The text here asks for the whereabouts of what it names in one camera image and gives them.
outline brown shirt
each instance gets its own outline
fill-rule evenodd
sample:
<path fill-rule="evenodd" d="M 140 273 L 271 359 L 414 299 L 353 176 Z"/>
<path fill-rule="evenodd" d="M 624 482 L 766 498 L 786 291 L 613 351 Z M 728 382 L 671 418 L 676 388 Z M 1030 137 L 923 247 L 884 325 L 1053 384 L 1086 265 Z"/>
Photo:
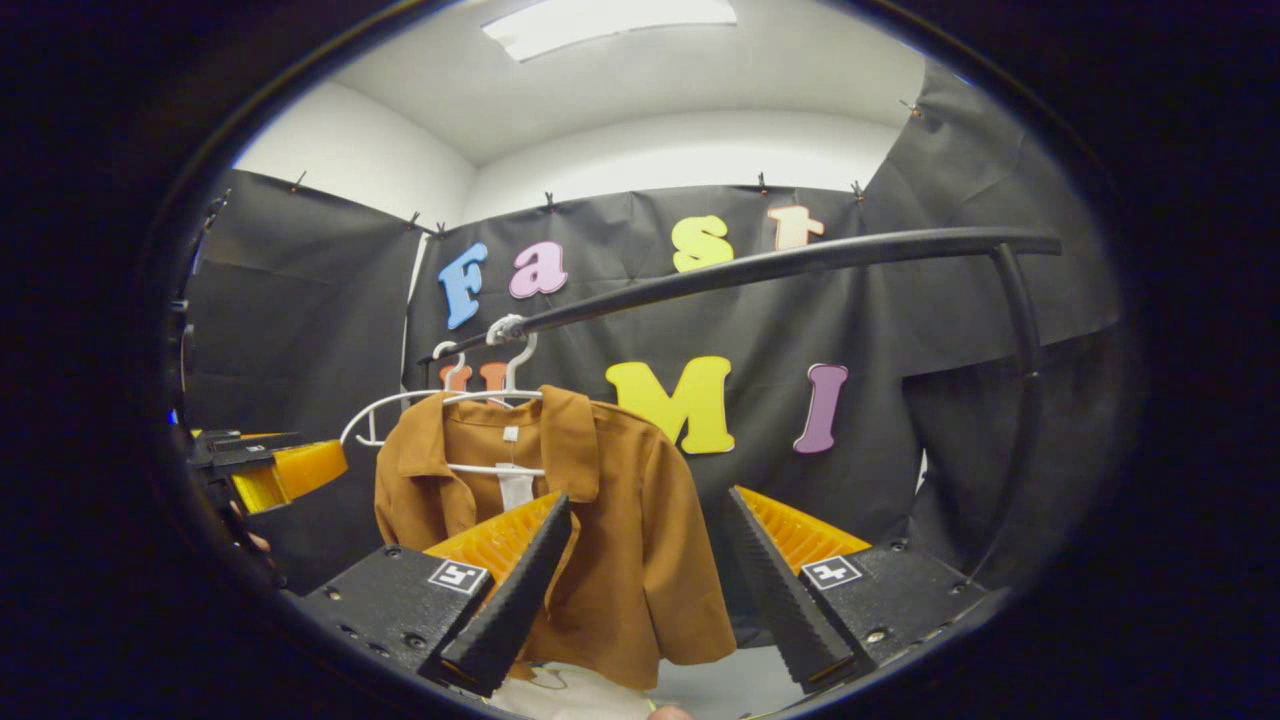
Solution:
<path fill-rule="evenodd" d="M 374 512 L 387 542 L 426 550 L 502 512 L 495 475 L 448 462 L 543 468 L 534 496 L 568 495 L 573 533 L 521 659 L 590 667 L 636 689 L 658 660 L 735 650 L 692 475 L 667 436 L 614 405 L 543 386 L 516 409 L 434 395 L 378 454 Z M 503 428 L 516 427 L 515 443 Z"/>

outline ceiling light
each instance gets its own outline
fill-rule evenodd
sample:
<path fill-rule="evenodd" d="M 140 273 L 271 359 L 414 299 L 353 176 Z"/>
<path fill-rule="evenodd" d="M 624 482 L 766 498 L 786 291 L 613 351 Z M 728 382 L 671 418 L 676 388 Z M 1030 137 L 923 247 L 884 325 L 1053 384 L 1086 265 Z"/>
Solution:
<path fill-rule="evenodd" d="M 543 0 L 481 27 L 525 61 L 558 47 L 631 29 L 737 24 L 728 0 Z"/>

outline shirt collar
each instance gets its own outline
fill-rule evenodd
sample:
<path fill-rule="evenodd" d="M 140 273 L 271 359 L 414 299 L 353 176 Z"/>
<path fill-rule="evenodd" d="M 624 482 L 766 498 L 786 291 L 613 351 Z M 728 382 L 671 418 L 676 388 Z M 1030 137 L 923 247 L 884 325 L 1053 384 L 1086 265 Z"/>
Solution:
<path fill-rule="evenodd" d="M 447 416 L 494 427 L 536 423 L 548 488 L 563 491 L 571 502 L 593 502 L 600 489 L 600 451 L 591 401 L 585 395 L 552 386 L 538 389 L 543 393 L 541 400 L 531 400 L 515 410 L 479 401 L 445 407 L 448 393 L 429 395 L 406 411 L 393 430 L 399 446 L 397 473 L 456 478 L 444 456 Z"/>

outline white wall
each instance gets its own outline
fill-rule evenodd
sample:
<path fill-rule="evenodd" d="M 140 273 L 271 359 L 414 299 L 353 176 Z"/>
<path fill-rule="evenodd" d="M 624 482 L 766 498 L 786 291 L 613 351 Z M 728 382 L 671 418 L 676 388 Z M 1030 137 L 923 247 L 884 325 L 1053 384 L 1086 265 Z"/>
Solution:
<path fill-rule="evenodd" d="M 333 82 L 316 86 L 253 141 L 236 168 L 293 182 L 417 223 L 457 227 L 476 169 L 385 105 Z"/>
<path fill-rule="evenodd" d="M 695 184 L 864 187 L 901 128 L 837 115 L 712 111 L 618 123 L 553 140 L 476 173 L 463 223 L 557 201 Z"/>

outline clothing tag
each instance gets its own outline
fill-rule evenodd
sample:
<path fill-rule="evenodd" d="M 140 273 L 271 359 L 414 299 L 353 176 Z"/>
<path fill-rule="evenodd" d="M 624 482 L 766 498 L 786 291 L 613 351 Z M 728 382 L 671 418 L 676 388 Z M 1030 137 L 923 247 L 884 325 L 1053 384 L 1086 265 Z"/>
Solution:
<path fill-rule="evenodd" d="M 499 470 L 511 470 L 509 473 L 498 473 L 503 512 L 534 501 L 534 477 L 521 473 L 521 470 L 526 470 L 527 468 L 521 468 L 513 462 L 498 462 L 497 468 Z"/>

